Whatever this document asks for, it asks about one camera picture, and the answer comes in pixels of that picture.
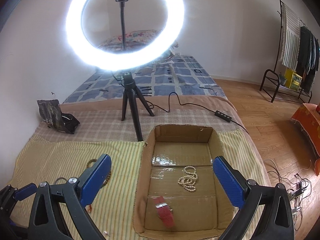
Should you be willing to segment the black clothes rack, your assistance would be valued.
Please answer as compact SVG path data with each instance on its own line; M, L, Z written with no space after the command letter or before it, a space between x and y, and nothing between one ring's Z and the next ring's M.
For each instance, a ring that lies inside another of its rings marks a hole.
M267 69L264 72L259 91L264 92L267 95L267 100L270 103L274 103L276 100L285 101L289 103L310 103L312 99L312 92L306 93L304 89L299 88L298 90L293 90L286 87L280 83L280 76L276 72L281 42L283 36L283 1L279 0L279 10L278 14L280 16L280 31L279 31L279 42L276 55L276 61L274 63L273 69Z

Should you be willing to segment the yellow striped cloth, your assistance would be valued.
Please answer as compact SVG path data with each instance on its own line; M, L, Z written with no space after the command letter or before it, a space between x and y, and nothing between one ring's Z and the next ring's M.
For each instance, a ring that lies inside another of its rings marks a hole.
M217 133L223 157L247 179L268 185L269 179L255 148L240 130ZM139 169L146 142L49 142L33 136L17 157L11 184L53 183L59 177L78 177L89 160L106 153L112 159L111 178L96 196L91 218L109 239L150 239L133 228L133 213Z

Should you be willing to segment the blue thin bangle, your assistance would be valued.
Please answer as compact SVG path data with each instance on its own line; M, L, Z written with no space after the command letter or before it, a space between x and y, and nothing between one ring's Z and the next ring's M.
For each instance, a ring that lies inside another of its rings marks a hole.
M64 177L59 177L54 181L54 185L60 185L67 182L67 179Z

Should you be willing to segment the orange cloth covered stool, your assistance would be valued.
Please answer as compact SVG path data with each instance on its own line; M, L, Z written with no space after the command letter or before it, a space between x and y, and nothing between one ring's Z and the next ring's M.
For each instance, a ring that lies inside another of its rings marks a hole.
M319 176L319 105L313 103L303 103L295 111L291 119L297 121L302 129L307 133L316 151L317 159L314 164L315 174Z

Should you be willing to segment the blue patterned bedsheet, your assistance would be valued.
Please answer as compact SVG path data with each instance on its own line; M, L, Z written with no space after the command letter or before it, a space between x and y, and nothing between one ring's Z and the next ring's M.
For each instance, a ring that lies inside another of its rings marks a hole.
M225 98L223 89L192 56L175 56L163 64L148 64L131 70L144 97L178 95L212 95ZM98 70L64 103L94 102L121 99L124 87L111 72Z

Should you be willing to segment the red strap watch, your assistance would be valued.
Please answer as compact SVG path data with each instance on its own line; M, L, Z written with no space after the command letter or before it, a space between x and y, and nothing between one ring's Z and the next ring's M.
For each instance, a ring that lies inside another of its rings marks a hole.
M172 209L165 199L160 196L153 199L155 203L155 208L157 215L164 224L166 228L173 228L175 226L175 221L172 213Z

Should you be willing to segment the dark hanging clothes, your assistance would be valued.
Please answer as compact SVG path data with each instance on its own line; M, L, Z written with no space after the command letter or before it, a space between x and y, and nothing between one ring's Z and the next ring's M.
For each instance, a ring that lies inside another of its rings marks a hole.
M319 41L305 26L300 28L296 73L302 77L300 87L310 93L319 70Z

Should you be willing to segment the cardboard box tray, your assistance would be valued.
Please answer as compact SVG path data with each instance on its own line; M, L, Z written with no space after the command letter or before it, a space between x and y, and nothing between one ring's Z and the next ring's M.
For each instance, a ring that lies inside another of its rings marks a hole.
M156 126L143 148L133 213L135 232L150 239L207 239L220 236L233 218L233 206L213 172L223 155L211 127ZM172 209L175 226L166 228L154 198Z

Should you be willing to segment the black snack bag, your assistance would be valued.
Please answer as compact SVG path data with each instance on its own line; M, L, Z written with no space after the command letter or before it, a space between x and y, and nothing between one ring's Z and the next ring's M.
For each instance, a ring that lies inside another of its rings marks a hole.
M49 128L58 132L74 134L80 121L72 114L63 113L60 103L54 100L37 100L39 114Z

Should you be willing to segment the yellow box on rack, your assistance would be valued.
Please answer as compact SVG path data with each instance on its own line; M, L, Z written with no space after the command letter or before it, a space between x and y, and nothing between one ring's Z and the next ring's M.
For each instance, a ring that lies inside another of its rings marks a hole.
M298 75L295 71L287 68L285 71L285 87L298 91L300 88L300 84L302 82L302 77Z

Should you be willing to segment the black tripod stand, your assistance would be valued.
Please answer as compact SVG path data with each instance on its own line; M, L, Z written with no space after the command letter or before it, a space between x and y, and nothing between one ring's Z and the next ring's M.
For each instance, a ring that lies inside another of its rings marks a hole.
M131 72L125 72L123 75L123 105L121 111L121 121L124 121L126 118L126 109L127 104L129 103L131 116L133 120L133 125L136 132L137 141L143 141L142 130L140 126L139 113L136 98L139 98L140 102L143 104L150 116L155 116L151 108L148 106L147 101L145 100L140 89L137 87L134 78L132 77Z

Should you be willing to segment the beige plaid blanket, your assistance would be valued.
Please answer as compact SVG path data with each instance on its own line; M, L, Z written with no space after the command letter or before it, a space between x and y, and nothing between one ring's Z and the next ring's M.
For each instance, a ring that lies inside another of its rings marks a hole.
M147 99L155 116L149 116L141 103L138 104L143 139L146 140L158 125L195 125L212 127L217 132L244 130L235 107L219 96L179 95L152 96ZM49 128L41 122L35 134L49 142L55 141L136 141L131 113L121 121L122 100L69 103L61 106L71 113L80 125L74 134L66 134Z

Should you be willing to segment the floral folded quilt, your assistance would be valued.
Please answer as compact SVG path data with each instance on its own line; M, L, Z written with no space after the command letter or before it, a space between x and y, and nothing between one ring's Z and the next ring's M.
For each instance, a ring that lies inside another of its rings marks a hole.
M135 45L146 45L152 43L155 38L159 36L162 30L150 29L150 30L136 30L125 34L126 47L132 47ZM121 35L108 38L102 42L99 49L111 50L112 48L123 48L123 37Z

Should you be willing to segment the white striped hanging towel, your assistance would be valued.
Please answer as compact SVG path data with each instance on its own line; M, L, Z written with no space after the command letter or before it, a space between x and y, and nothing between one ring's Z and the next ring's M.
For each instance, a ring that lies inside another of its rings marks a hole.
M281 3L281 38L278 61L292 71L296 71L300 46L300 28L298 15L285 3Z

